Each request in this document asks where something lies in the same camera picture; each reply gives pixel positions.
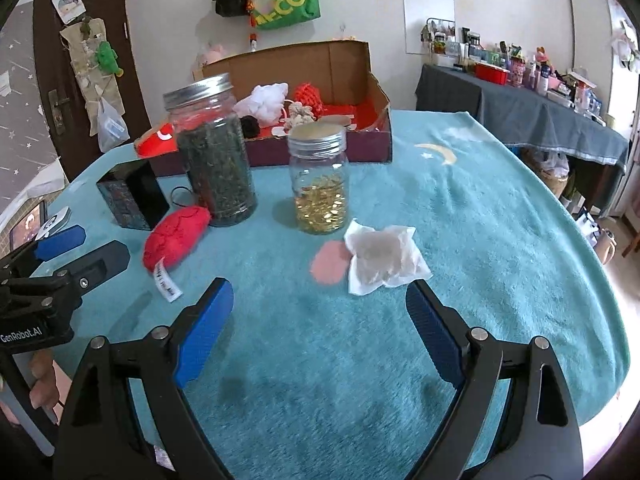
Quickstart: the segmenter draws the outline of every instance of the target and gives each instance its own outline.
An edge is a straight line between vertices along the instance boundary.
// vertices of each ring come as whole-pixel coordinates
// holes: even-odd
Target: star wallpaper
[[[0,30],[0,211],[57,154],[40,103],[33,60],[33,3]]]

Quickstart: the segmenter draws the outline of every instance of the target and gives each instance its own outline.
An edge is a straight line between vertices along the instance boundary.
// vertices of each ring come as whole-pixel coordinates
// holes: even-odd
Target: finger
[[[38,350],[29,362],[29,369],[36,379],[44,377],[53,370],[53,353],[51,350]]]
[[[6,420],[8,420],[11,424],[20,426],[20,422],[17,418],[15,418],[14,412],[12,412],[4,402],[0,402],[0,410],[2,410],[2,412],[4,413]]]
[[[55,406],[60,398],[60,393],[56,387],[56,373],[53,368],[33,385],[29,397],[34,408],[49,407],[51,403]]]

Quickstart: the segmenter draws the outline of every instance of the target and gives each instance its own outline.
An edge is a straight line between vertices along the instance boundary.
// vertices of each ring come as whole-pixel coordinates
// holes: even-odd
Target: cardboard box
[[[356,130],[347,132],[351,162],[391,162],[389,99],[371,73],[367,43],[337,40],[285,45],[228,57],[202,69],[204,77],[225,72],[231,76],[238,100],[256,85],[282,82],[288,83],[287,98],[291,99],[297,86],[311,83],[328,106],[327,114],[349,115],[350,111],[354,115]],[[289,163],[287,137],[273,137],[270,128],[256,139],[246,139],[245,146],[253,167]],[[177,153],[156,156],[151,162],[158,176],[184,172]]]

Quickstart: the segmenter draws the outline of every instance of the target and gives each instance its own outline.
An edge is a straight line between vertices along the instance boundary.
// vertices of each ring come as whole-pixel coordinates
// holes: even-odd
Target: black cable
[[[189,205],[188,205],[188,204],[187,204],[187,205],[185,205],[185,204],[178,204],[178,203],[174,200],[174,192],[175,192],[177,189],[185,189],[185,190],[187,190],[189,193],[191,193],[191,195],[194,197],[194,199],[195,199],[195,193],[194,193],[191,189],[189,189],[188,187],[184,187],[184,186],[176,186],[176,187],[174,187],[174,188],[171,190],[171,194],[169,195],[169,198],[171,199],[171,203],[172,203],[173,205],[178,206],[178,207],[189,207]]]

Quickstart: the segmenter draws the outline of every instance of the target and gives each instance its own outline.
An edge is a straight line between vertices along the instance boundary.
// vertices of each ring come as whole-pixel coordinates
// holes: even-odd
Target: pink stain
[[[309,272],[321,285],[335,285],[343,279],[351,257],[343,241],[331,240],[320,248],[311,262]]]

